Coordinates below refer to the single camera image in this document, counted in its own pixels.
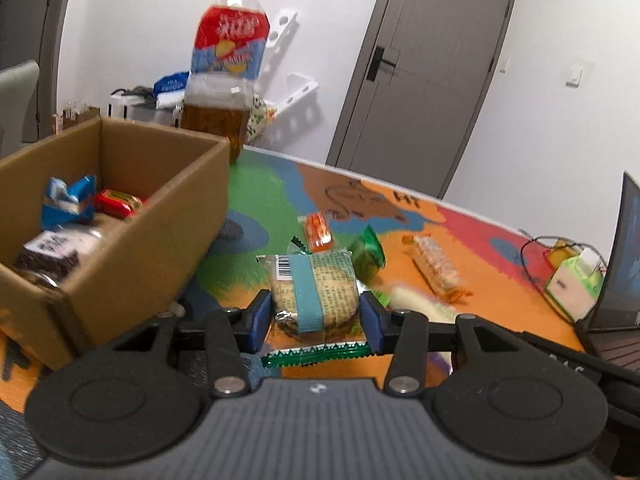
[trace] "gray door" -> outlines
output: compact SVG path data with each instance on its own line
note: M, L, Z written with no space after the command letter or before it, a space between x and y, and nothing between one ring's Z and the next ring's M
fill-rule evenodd
M38 89L24 120L25 142L50 134L66 1L0 0L0 70L31 59L40 66Z
M388 0L337 165L443 196L490 82L510 1Z

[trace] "plastic bottle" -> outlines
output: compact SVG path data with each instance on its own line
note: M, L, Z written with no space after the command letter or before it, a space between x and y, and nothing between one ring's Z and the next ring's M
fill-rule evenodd
M182 127L228 137L231 162L244 145L269 29L258 0L217 0L198 26Z

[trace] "white chair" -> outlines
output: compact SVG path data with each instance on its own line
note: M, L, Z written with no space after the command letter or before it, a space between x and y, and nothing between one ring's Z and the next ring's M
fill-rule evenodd
M35 61L0 72L0 158L20 149L24 118L39 75Z

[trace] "laptop screen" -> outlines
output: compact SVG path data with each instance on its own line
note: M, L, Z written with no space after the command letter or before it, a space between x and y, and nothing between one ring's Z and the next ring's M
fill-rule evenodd
M625 173L618 227L590 328L640 325L640 189Z

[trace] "laptop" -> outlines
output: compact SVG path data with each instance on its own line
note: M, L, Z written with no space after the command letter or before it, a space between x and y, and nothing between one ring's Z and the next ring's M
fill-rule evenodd
M575 331L587 352L640 372L640 188L628 173L602 291Z

